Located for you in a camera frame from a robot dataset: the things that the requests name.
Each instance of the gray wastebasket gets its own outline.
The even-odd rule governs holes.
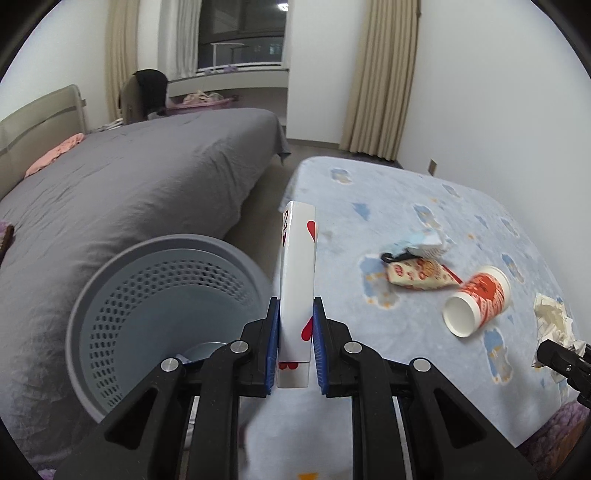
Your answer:
[[[207,358],[266,315],[271,286],[243,252],[201,235],[169,235],[107,262],[68,324],[72,386],[101,421],[158,363]]]

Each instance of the paper cup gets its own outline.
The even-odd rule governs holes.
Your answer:
[[[487,265],[463,283],[443,306],[443,320],[458,337],[467,337],[504,312],[511,302],[511,285],[498,268]]]

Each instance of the cartoon pattern blanket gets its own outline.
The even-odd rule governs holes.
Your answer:
[[[559,299],[561,290],[498,202],[434,177],[330,157],[301,164],[281,210],[289,200],[316,206],[314,294],[355,340],[398,362],[430,359],[514,446],[566,402],[570,387],[554,383],[547,368],[530,366],[535,295]],[[450,290],[411,291],[385,279],[380,253],[425,227],[453,243],[443,263],[460,278],[490,264],[511,282],[513,305],[468,339],[452,335],[441,317]],[[275,390],[262,402],[245,448],[242,477],[249,480],[350,478],[350,401],[324,398],[313,365],[308,389]]]

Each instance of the tissue paper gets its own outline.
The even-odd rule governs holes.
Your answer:
[[[583,356],[586,343],[582,340],[576,340],[573,334],[573,320],[566,315],[564,304],[550,297],[538,293],[534,300],[534,312],[538,321],[538,345],[545,340],[553,342],[573,350],[577,355]],[[532,367],[543,367],[544,364],[538,362],[537,354],[534,355]],[[552,379],[556,383],[564,380],[564,376],[552,370]]]
[[[444,238],[444,234],[434,228],[425,228],[411,233],[401,242],[390,245],[390,258],[397,258],[404,253],[410,253],[420,258],[436,260],[449,250],[451,244]]]

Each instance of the electrical outlet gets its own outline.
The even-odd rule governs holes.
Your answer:
[[[437,164],[433,161],[433,159],[431,159],[431,161],[429,162],[429,168],[427,169],[427,171],[433,177],[435,175],[435,170],[437,170]]]

